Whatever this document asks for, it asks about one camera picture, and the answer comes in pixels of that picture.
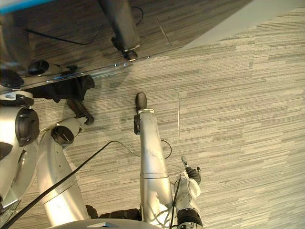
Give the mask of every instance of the black wire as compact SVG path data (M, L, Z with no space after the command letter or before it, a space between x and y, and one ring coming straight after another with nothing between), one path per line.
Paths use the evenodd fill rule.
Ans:
M166 144L168 144L168 146L170 147L170 149L171 149L171 152L170 152L170 154L165 158L165 160L166 159L168 159L171 155L172 155L172 146L171 146L171 144L169 144L167 141L165 141L165 140L162 140L161 139L161 141L163 141L163 142L165 142Z
M138 9L138 10L140 10L141 11L141 13L142 13L142 16L141 16L141 19L136 23L136 25L138 25L138 24L140 24L141 23L141 21L143 20L143 17L144 17L144 11L140 8L140 7L138 7L138 6L133 6L132 8L135 8L135 9Z
M47 35L47 34L44 34L44 33L41 33L41 32L37 32L37 31L31 30L31 29L26 29L25 31L36 34L36 35L39 35L39 36L42 36L42 37L47 37L47 38L51 38L51 39L54 39L54 40L58 40L58 41L61 41L61 42L68 42L68 43L79 44L79 45L87 45L87 44L91 44L95 40L95 38L97 37L97 35L98 35L100 29L102 28L102 26L103 25L99 26L98 30L95 33L94 38L90 42L87 42L87 43L69 41L69 40L66 40L66 39L63 39L63 38L53 37L53 36L50 36L50 35Z
M171 155L172 155L172 146L171 146L171 144L169 144L167 141L165 141L165 140L162 140L161 139L161 141L163 141L163 142L165 142L166 144L168 144L168 146L170 147L170 149L171 149L171 151L170 151L170 153L169 153L169 155L165 158L165 159L168 159ZM139 156L139 155L136 155L135 153L133 153L129 148L127 148L123 143L120 143L123 147L125 147L125 149L127 149L131 154L133 154L133 155L135 155L135 156L137 156L137 157L141 157L141 156Z
M106 145L104 145L101 149L99 149L96 153L94 153L91 157L89 157L87 160L85 160L80 166L78 166L73 172L71 172L70 174L68 174L66 177L64 177L63 179L61 179L59 182L57 182L56 184L54 184L53 186L51 186L50 188L48 188L47 190L45 190L43 193L41 193L38 197L36 197L31 203L29 203L27 206L25 206L22 210L20 210L16 215L14 215L7 223L5 223L0 229L8 229L11 225L13 225L14 222L16 222L16 220L18 220L23 214L25 214L28 210L30 210L35 204L37 204L43 197L45 197L48 193L50 193L51 191L53 191L55 188L57 188L59 185L61 185L63 182L65 182L67 179L69 179L71 176L73 176L75 173L77 173L85 164L87 164L92 158L94 158L99 152L101 152L104 148L106 148L110 143L119 143L121 144L123 147L125 147L130 153L132 153L135 156L135 153L133 153L130 149L128 149L122 142L119 141L110 141L108 142ZM168 157L171 155L172 153L172 147L171 145L166 142L170 148L171 148L171 152L168 155Z
M179 190L180 181L181 181L181 176L179 177L176 193L175 193L175 196L173 198L173 208L172 208L172 218L171 218L171 223L170 223L170 229L172 229L172 227L173 227L173 212L174 212L174 208L175 208L175 205L176 205L176 199L177 199L177 193L178 193L178 190Z
M142 13L141 19L136 23L136 25L139 25L141 23L141 21L143 20L144 11L140 7L138 7L138 6L133 6L133 8L139 9L141 11L141 13ZM87 42L87 43L74 42L74 41L63 39L63 38L50 36L50 35L47 35L47 34L44 34L44 33L41 33L41 32L37 32L37 31L31 30L31 29L26 29L25 31L33 33L33 34L41 36L41 37L47 37L47 38L58 40L58 41L61 41L61 42L67 42L67 43L78 44L78 45L88 45L88 44L91 44L96 39L96 37L97 37L99 31L101 30L102 26L103 25L99 26L98 30L95 33L94 38L90 42Z

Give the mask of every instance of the black cap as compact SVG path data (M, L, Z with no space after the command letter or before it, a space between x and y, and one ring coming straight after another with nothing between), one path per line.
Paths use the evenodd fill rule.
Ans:
M62 125L55 127L52 130L51 136L60 145L71 144L74 140L71 130Z

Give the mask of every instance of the silver tube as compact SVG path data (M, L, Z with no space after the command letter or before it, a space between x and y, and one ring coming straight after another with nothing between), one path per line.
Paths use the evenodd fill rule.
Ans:
M77 135L80 125L86 118L71 118L59 123ZM52 128L43 135L39 145L37 180L40 193L72 172L63 153L63 148L51 136ZM75 176L70 177L42 200L44 209L52 226L90 219L81 197L81 190Z
M140 110L139 114L142 219L153 225L168 225L171 219L170 210L173 205L173 197L161 147L157 118L152 109Z

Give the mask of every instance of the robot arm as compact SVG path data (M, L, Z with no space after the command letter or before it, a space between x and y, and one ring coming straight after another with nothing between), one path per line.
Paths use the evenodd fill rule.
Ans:
M200 168L192 169L186 158L181 158L185 171L177 175L177 180L180 180L179 188L178 182L175 184L178 229L201 229L203 224L200 217L200 208L197 203L197 197L200 195L199 184L201 182Z

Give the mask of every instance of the black knob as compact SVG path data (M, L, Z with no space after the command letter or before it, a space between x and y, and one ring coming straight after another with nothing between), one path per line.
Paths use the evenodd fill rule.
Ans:
M15 133L19 146L26 146L38 137L39 119L34 110L29 108L19 110L15 122Z
M51 136L60 145L71 144L74 140L71 130L62 125L55 127L52 130Z

